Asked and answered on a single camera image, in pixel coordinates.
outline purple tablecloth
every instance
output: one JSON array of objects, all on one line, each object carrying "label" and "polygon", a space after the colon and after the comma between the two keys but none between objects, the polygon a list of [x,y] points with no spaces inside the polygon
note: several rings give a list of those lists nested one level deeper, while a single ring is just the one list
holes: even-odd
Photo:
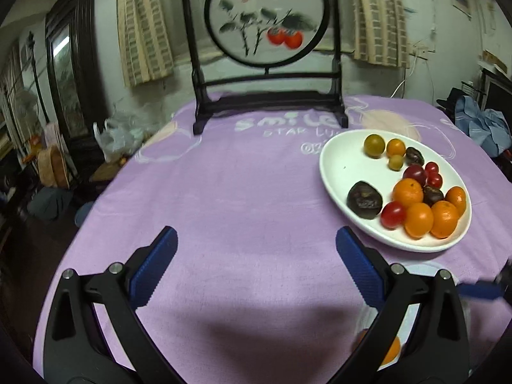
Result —
[{"label": "purple tablecloth", "polygon": [[[465,238],[439,254],[399,251],[359,233],[388,261],[435,260],[461,280],[493,278],[512,255],[512,187],[485,152],[431,105],[347,98],[351,128],[407,134],[446,157],[473,203]],[[148,245],[165,225],[178,252],[137,314],[190,384],[325,383],[350,353],[363,306],[335,250],[347,223],[325,191],[318,154],[340,131],[330,114],[252,112],[190,130],[183,107],[96,201],[63,258],[37,328],[34,367],[43,371],[44,331],[60,273],[104,271]],[[502,301],[472,302],[478,362],[503,333]],[[130,366],[102,306],[116,359]]]}]

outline red cherry tomato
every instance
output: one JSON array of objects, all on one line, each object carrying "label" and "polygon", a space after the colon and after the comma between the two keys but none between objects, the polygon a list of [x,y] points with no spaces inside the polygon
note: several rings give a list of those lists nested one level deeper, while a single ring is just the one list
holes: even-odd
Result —
[{"label": "red cherry tomato", "polygon": [[270,28],[267,32],[267,39],[270,43],[279,46],[285,41],[285,34],[280,28]]},{"label": "red cherry tomato", "polygon": [[406,211],[404,206],[397,201],[393,201],[384,206],[380,214],[380,223],[387,229],[395,229],[405,221]]},{"label": "red cherry tomato", "polygon": [[402,179],[414,179],[423,187],[427,181],[427,172],[425,172],[419,164],[411,164],[405,169]]},{"label": "red cherry tomato", "polygon": [[285,34],[285,45],[289,49],[297,49],[302,45],[303,35],[301,32],[294,32],[293,30],[286,30]]},{"label": "red cherry tomato", "polygon": [[443,185],[443,178],[439,173],[430,172],[427,177],[427,186],[441,189]]},{"label": "red cherry tomato", "polygon": [[439,166],[435,162],[428,162],[425,165],[425,172],[427,172],[427,173],[430,173],[430,172],[439,173]]}]

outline blue gripper pad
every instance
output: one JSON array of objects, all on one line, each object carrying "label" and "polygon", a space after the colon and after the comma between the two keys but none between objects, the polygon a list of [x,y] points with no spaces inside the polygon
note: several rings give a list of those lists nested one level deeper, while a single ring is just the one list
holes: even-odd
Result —
[{"label": "blue gripper pad", "polygon": [[364,245],[348,227],[336,234],[336,250],[368,306],[380,311],[385,302],[385,285],[365,252]]},{"label": "blue gripper pad", "polygon": [[477,281],[475,284],[459,283],[457,292],[459,296],[485,300],[496,300],[505,294],[499,284],[486,281]]},{"label": "blue gripper pad", "polygon": [[149,247],[139,248],[136,252],[139,250],[147,255],[139,262],[137,271],[130,278],[129,300],[133,309],[148,304],[178,250],[178,233],[171,227],[165,227]]}]

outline metal pin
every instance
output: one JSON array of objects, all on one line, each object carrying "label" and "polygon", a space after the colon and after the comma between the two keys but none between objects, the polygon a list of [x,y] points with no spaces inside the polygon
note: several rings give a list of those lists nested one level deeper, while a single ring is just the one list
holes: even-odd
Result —
[{"label": "metal pin", "polygon": [[74,273],[75,273],[75,271],[72,268],[67,268],[62,272],[62,276],[63,276],[63,278],[65,278],[67,280],[67,279],[73,277]]},{"label": "metal pin", "polygon": [[452,276],[450,272],[445,269],[439,270],[439,275],[443,280],[448,280]]},{"label": "metal pin", "polygon": [[395,274],[403,274],[405,272],[405,268],[402,264],[394,263],[391,264],[391,271]]},{"label": "metal pin", "polygon": [[121,273],[121,270],[123,269],[123,265],[122,263],[112,263],[110,264],[108,270],[112,273],[112,274],[117,274],[117,273]]}]

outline round picture frame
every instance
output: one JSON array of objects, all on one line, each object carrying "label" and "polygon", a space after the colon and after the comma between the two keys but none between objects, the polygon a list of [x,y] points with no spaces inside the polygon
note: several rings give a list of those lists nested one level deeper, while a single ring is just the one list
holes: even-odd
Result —
[{"label": "round picture frame", "polygon": [[222,53],[242,65],[270,69],[294,63],[318,45],[329,24],[329,0],[291,0],[276,9],[273,1],[283,0],[205,1],[206,29]]}]

